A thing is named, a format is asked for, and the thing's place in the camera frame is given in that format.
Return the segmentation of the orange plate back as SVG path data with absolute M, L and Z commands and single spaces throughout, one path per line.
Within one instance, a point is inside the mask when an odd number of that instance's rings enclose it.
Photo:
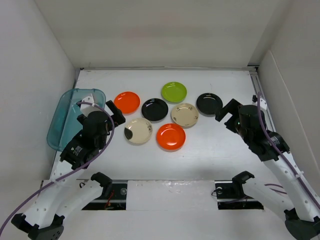
M 122 92 L 114 99 L 115 106 L 125 115 L 134 113 L 140 106 L 140 103 L 140 97 L 132 91 Z

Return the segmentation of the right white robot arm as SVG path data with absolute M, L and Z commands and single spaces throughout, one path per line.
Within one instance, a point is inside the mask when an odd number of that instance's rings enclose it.
M 215 119 L 220 122 L 231 117 L 225 126 L 239 135 L 249 150 L 273 173 L 282 190 L 270 188 L 250 172 L 243 171 L 231 180 L 215 183 L 218 207 L 232 209 L 252 199 L 268 208 L 284 221 L 296 240 L 312 240 L 320 236 L 320 197 L 306 181 L 290 156 L 290 148 L 276 132 L 268 130 L 265 114 L 267 103 L 243 105 L 235 99 L 218 108 Z

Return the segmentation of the black plate right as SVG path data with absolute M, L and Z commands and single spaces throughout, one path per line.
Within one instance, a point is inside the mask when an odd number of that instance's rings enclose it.
M 197 98 L 196 107 L 204 115 L 215 116 L 223 108 L 223 102 L 216 94 L 203 93 Z

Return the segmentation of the black plate centre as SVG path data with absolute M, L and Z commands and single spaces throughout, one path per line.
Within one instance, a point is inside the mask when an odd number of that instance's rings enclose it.
M 167 103 L 159 98 L 151 98 L 145 101 L 141 107 L 144 118 L 152 122 L 163 120 L 169 112 Z

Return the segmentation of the green plate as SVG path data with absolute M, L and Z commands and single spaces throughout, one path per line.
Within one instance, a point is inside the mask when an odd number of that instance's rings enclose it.
M 176 81 L 166 83 L 161 89 L 162 97 L 171 103 L 183 101 L 187 93 L 187 88 L 182 83 Z

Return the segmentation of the beige plate with black patch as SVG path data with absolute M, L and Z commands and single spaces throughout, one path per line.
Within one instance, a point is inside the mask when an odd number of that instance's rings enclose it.
M 135 118 L 124 128 L 125 138 L 132 144 L 142 145 L 148 142 L 153 134 L 153 126 L 146 118 Z

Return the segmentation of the teal plastic bin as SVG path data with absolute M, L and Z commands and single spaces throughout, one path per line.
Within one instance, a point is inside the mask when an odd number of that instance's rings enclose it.
M 105 94 L 96 88 L 74 88 L 65 92 L 56 107 L 48 133 L 47 144 L 55 151 L 62 152 L 72 138 L 82 129 L 77 117 L 82 114 L 77 102 L 89 99 L 100 107 L 105 106 Z

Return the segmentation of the orange plate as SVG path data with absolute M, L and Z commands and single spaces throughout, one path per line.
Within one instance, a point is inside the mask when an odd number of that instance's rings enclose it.
M 132 91 L 122 92 L 114 99 L 115 106 L 125 115 L 134 113 L 140 106 L 140 103 L 140 97 Z
M 186 133 L 180 125 L 166 123 L 158 129 L 156 141 L 162 149 L 176 151 L 185 144 Z

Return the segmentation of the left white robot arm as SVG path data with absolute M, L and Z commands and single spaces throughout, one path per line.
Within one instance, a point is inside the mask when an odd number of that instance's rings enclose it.
M 112 191 L 112 179 L 102 172 L 94 173 L 74 195 L 70 195 L 77 179 L 110 144 L 115 128 L 126 119 L 111 101 L 103 107 L 94 102 L 77 102 L 82 114 L 77 117 L 82 129 L 65 146 L 50 182 L 21 203 L 7 218 L 31 240 L 57 240 L 64 231 L 68 217 L 82 210 L 96 198 L 107 198 Z

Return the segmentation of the beige plate with drawings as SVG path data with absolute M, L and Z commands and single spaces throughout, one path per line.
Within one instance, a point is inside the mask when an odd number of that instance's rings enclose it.
M 171 110 L 171 118 L 177 125 L 189 128 L 197 123 L 199 112 L 197 108 L 190 103 L 180 103 Z

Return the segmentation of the orange plate front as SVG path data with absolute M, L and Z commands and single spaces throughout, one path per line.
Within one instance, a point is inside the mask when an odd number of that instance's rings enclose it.
M 158 129 L 156 141 L 162 149 L 176 151 L 185 144 L 186 133 L 180 125 L 166 123 Z

